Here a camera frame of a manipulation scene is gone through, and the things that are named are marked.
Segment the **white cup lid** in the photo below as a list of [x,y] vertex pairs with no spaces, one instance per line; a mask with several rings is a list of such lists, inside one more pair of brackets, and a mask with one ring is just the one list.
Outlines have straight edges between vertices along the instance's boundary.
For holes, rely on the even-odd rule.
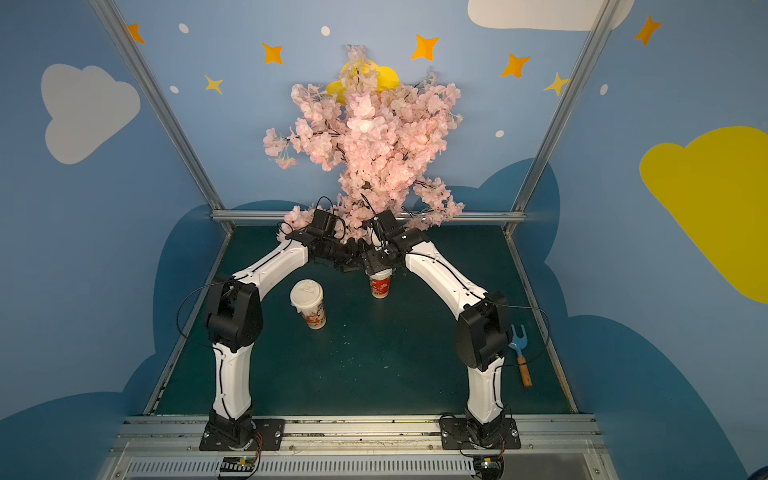
[[309,310],[322,303],[324,292],[317,281],[304,279],[293,286],[289,298],[291,305],[298,310]]
[[375,273],[371,273],[368,277],[372,280],[381,281],[390,278],[393,274],[393,268],[385,268]]

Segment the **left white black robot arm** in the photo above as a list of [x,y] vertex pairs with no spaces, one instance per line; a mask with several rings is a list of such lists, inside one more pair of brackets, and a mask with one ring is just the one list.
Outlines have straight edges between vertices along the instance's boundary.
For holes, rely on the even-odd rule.
[[262,300],[293,271],[312,259],[352,271],[361,268],[363,239],[343,240],[336,227],[341,217],[314,209],[309,223],[291,227],[284,240],[254,264],[207,285],[205,328],[215,360],[215,397],[203,433],[218,436],[226,448],[243,448],[253,437],[250,366],[253,346],[264,318]]

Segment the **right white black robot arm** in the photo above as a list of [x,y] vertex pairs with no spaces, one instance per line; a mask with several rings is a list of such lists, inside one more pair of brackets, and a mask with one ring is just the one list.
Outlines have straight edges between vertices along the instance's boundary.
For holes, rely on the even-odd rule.
[[505,420],[501,400],[502,370],[506,349],[517,353],[517,365],[525,386],[532,381],[524,327],[512,324],[511,305],[499,292],[489,293],[464,276],[438,251],[426,233],[407,229],[389,211],[375,212],[364,222],[371,245],[362,254],[366,272],[375,276],[402,265],[421,278],[447,305],[457,321],[455,351],[468,371],[469,397],[465,407],[468,434],[486,445],[511,423]]

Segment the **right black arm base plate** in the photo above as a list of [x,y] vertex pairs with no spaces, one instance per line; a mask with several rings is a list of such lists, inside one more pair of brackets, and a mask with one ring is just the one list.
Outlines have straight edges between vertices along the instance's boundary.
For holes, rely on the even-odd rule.
[[474,418],[444,416],[438,420],[444,450],[501,450],[521,448],[516,421],[505,415],[489,423]]

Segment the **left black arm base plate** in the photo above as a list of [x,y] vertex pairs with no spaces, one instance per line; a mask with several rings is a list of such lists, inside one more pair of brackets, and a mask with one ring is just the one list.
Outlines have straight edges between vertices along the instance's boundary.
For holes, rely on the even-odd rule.
[[285,421],[277,418],[208,421],[200,451],[256,452],[280,449]]

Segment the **red paper cup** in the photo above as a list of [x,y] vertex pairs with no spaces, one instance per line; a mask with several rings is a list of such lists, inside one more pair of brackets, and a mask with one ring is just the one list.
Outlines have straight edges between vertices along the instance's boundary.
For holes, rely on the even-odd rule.
[[373,297],[376,299],[383,299],[389,294],[391,278],[375,278],[374,276],[370,276],[369,284]]
[[316,305],[306,308],[298,308],[297,312],[305,320],[307,326],[312,330],[319,330],[326,325],[326,312],[324,303],[320,301]]

